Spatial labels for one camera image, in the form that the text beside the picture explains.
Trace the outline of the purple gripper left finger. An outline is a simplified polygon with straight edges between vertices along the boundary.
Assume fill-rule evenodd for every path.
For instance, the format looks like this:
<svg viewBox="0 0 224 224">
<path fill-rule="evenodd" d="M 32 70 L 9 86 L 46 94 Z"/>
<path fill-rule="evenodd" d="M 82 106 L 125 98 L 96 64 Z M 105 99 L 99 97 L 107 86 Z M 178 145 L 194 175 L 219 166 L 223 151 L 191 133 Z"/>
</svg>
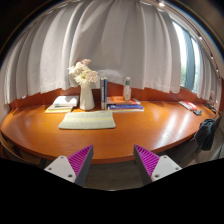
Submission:
<svg viewBox="0 0 224 224">
<path fill-rule="evenodd" d="M 68 157 L 60 155 L 45 168 L 45 171 L 83 186 L 93 154 L 93 146 L 89 145 Z"/>
</svg>

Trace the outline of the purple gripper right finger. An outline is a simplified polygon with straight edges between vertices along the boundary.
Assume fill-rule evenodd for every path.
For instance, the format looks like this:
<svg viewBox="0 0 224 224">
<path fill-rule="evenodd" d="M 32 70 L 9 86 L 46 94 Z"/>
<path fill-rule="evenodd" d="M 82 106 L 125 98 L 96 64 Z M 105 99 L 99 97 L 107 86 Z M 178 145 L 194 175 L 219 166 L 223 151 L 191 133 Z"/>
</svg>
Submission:
<svg viewBox="0 0 224 224">
<path fill-rule="evenodd" d="M 167 155 L 158 156 L 139 145 L 134 145 L 134 157 L 144 185 L 181 170 Z"/>
</svg>

